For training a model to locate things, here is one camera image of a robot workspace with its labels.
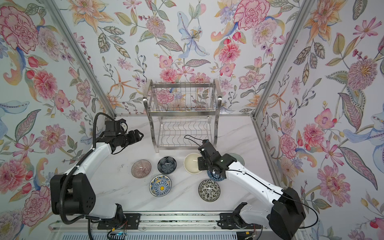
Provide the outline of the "stainless steel dish rack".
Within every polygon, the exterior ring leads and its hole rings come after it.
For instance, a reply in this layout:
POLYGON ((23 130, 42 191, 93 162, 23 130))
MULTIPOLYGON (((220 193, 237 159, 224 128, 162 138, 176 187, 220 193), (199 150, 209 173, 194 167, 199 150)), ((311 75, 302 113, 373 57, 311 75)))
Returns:
POLYGON ((222 100, 218 80, 146 83, 143 103, 155 152, 191 150, 202 140, 217 145, 222 100))

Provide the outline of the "blue geometric red bowl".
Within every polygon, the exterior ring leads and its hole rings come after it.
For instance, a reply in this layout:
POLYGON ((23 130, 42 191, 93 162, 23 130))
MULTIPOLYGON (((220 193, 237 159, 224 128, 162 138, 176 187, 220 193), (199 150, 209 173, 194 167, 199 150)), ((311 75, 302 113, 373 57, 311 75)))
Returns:
POLYGON ((207 170, 207 175, 208 175, 208 177, 209 177, 211 180, 213 180, 213 181, 215 181, 215 182, 221 182, 221 181, 223 181, 223 180, 225 179, 225 177, 221 176, 221 175, 218 174, 218 173, 212 172, 212 171, 210 171, 210 170, 207 170))

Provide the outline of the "cream white bowl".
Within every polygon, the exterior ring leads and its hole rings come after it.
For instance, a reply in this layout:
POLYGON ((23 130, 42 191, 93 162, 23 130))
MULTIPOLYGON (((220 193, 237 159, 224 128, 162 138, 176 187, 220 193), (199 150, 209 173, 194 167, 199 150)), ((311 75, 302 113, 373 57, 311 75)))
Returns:
POLYGON ((201 155, 198 153, 191 153, 185 157, 184 168, 191 175, 197 175, 201 172, 198 166, 198 158, 201 155))

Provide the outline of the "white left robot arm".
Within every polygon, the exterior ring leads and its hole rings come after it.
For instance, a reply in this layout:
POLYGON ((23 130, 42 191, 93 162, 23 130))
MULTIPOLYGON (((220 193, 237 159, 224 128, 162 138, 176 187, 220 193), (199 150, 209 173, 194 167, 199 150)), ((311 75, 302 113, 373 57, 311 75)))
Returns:
POLYGON ((140 142, 139 130, 128 130, 124 119, 107 121, 106 129, 93 139, 90 150, 71 169, 50 180, 52 212, 66 225, 80 219, 108 221, 121 225, 126 221, 122 206, 112 201, 97 200, 90 183, 100 165, 117 148, 140 142))

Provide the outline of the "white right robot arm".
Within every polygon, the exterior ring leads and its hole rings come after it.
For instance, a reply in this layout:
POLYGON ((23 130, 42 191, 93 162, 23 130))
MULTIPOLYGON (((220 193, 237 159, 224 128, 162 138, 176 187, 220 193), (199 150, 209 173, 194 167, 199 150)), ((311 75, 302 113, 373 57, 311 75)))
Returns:
POLYGON ((282 189, 252 173, 229 154, 221 155, 209 140, 198 147, 199 170, 208 170, 243 187, 260 201, 257 208, 240 203, 226 221, 238 228, 269 226, 283 240, 291 240, 306 218, 303 203, 292 188, 282 189))

